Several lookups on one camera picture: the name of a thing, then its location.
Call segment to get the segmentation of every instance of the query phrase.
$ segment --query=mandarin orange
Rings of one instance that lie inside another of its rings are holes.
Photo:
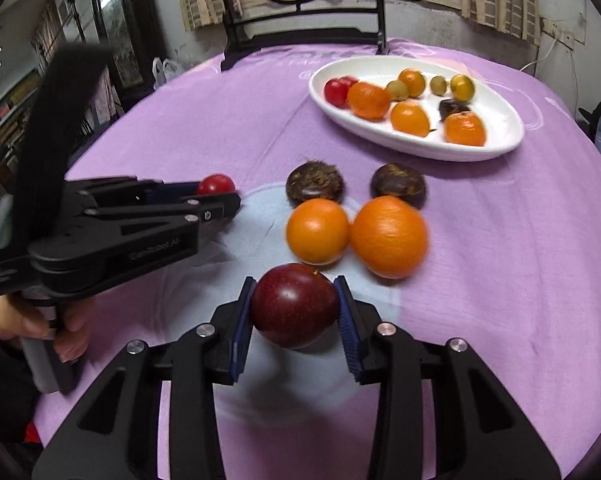
[[[362,119],[378,120],[389,111],[391,97],[384,88],[360,81],[349,88],[347,102],[354,115]]]
[[[415,101],[397,103],[391,110],[390,118],[394,129],[404,134],[426,137],[431,130],[427,112]]]
[[[484,146],[487,132],[483,121],[474,112],[461,112],[445,119],[445,140],[453,144]]]
[[[351,247],[371,272],[393,280],[406,278],[427,254],[427,225],[407,203],[379,196],[367,202],[353,221]]]
[[[294,209],[287,222],[287,245],[309,265],[339,260],[349,243],[349,219],[336,202],[313,198]]]
[[[411,98],[423,95],[424,89],[427,86],[427,81],[425,80],[423,73],[414,68],[405,68],[398,75],[398,80],[407,85],[409,96]]]

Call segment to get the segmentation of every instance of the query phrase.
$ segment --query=green fruit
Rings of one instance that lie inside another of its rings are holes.
[[[474,82],[466,75],[457,74],[453,76],[449,86],[451,88],[451,94],[456,101],[467,103],[474,98]]]
[[[402,81],[390,81],[385,90],[389,92],[392,101],[404,101],[409,98],[409,88]]]
[[[429,82],[431,93],[442,97],[447,93],[447,80],[442,75],[437,75]]]

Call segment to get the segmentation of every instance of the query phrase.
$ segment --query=sleeve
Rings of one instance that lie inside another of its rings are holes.
[[[24,441],[39,393],[21,352],[0,341],[0,439]]]

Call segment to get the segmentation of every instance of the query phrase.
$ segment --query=hand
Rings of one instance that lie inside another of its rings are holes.
[[[94,300],[83,300],[64,309],[65,328],[56,334],[54,349],[63,362],[79,358],[89,344]],[[0,339],[18,346],[18,337],[43,338],[50,327],[45,318],[20,296],[0,296]]]

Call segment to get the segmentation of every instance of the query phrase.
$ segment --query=red cloth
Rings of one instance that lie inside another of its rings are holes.
[[[40,437],[38,436],[38,431],[36,431],[36,426],[34,426],[33,422],[30,422],[27,425],[27,430],[24,433],[24,440],[26,442],[35,442],[36,444],[40,444]]]

